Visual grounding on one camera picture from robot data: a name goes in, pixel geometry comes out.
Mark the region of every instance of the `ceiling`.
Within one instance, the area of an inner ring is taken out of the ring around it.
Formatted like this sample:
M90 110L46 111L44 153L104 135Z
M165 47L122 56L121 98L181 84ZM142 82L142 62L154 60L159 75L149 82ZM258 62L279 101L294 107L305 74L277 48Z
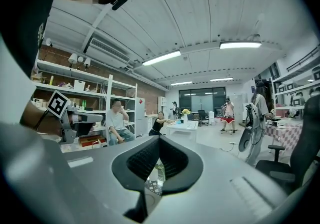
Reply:
M52 7L45 37L54 47L85 54L91 37L99 37L130 58L121 71L163 87L224 77L233 81L219 86L242 83L311 29L300 0L128 0L117 11L110 5L54 0ZM250 40L253 34L260 35L259 49L218 48L220 41ZM177 49L180 57L141 65Z

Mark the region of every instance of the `red shorts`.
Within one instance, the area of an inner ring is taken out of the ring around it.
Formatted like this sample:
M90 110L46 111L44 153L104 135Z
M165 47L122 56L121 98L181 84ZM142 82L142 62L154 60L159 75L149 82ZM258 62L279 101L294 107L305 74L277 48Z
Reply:
M226 121L227 123L231 123L232 121L234 121L234 118L225 118L225 117L221 117L221 120Z

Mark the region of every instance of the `pink tablecloth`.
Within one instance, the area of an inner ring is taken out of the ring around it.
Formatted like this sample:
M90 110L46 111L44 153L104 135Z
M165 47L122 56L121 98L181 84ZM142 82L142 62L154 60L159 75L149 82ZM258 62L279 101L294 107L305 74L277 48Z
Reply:
M299 140L302 123L288 123L280 127L268 125L265 134L275 138L286 150L293 150Z

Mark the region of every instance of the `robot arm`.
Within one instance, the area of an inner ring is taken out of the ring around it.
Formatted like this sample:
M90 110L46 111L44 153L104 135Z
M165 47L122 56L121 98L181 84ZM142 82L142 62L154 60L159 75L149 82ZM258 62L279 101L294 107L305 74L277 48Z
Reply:
M71 105L69 98L61 94L59 91L54 91L52 94L49 104L48 111L55 115L62 126L62 140L60 144L72 144L77 135L77 130L74 130L74 124L81 124L88 126L88 132L93 123L102 121L102 115L87 114L78 112L75 106ZM69 114L72 113L72 124L69 121Z

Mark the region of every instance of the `seated man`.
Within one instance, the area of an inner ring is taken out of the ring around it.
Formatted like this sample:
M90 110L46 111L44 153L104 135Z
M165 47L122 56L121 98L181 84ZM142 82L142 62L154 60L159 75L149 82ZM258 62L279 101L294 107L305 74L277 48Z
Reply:
M126 142L135 140L134 134L125 128L123 120L128 121L129 116L122 108L120 100L114 99L112 109L107 112L105 121L109 128L110 146L123 143L124 140Z

